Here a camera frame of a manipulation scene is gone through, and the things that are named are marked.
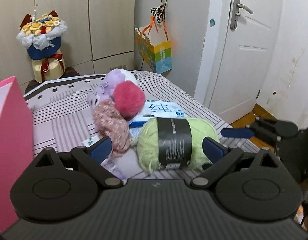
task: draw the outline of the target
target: bouquet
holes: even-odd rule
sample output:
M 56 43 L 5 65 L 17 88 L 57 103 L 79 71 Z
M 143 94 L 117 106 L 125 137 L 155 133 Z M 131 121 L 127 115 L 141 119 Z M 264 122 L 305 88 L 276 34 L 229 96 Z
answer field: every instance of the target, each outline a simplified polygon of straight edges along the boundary
M 61 35 L 67 30 L 67 24 L 52 11 L 39 19 L 27 14 L 20 25 L 16 39 L 27 49 L 33 60 L 54 55 L 61 45 Z

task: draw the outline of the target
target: wall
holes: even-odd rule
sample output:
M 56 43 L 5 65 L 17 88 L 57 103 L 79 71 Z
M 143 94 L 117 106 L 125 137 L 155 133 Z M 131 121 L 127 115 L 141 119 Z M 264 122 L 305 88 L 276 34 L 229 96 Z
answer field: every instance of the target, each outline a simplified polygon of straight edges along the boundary
M 308 0 L 283 0 L 269 72 L 257 100 L 278 119 L 308 124 Z
M 194 95 L 205 41 L 210 0 L 168 0 L 166 25 L 172 41 L 172 70 L 166 78 L 185 92 Z M 149 24 L 150 9 L 161 0 L 135 0 L 135 26 Z M 142 58 L 135 48 L 135 66 L 140 69 Z M 142 70 L 149 70 L 144 63 Z

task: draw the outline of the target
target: red pom-pom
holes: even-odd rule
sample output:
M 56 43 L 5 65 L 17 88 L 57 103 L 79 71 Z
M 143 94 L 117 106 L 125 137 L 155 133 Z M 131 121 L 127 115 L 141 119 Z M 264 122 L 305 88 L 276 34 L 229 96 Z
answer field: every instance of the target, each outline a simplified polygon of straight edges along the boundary
M 134 117 L 145 104 L 144 92 L 132 81 L 118 84 L 114 90 L 115 108 L 124 117 Z

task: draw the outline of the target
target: pink folder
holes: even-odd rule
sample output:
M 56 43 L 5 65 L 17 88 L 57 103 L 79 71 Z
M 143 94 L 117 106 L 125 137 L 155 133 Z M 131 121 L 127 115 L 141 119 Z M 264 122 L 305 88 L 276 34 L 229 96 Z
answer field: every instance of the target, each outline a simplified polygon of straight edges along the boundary
M 16 77 L 1 81 L 0 233 L 18 219 L 9 194 L 14 182 L 33 160 L 32 122 L 32 113 L 22 96 Z

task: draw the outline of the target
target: door handle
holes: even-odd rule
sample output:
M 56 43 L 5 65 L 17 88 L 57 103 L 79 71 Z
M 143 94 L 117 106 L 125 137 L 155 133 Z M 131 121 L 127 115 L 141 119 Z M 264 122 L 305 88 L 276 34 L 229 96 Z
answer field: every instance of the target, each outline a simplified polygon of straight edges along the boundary
M 238 23 L 238 17 L 241 16 L 241 14 L 239 12 L 240 8 L 246 10 L 250 14 L 253 14 L 253 11 L 249 7 L 247 7 L 246 5 L 241 4 L 240 1 L 241 0 L 234 0 L 234 2 L 233 2 L 232 19 L 231 19 L 231 23 L 230 23 L 230 29 L 231 30 L 236 30 L 237 23 Z
M 250 14 L 253 14 L 253 11 L 252 11 L 249 7 L 247 7 L 246 5 L 244 5 L 244 4 L 237 3 L 236 6 L 237 6 L 238 8 L 242 8 L 242 9 L 246 10 L 246 11 L 247 11 L 248 13 L 250 13 Z

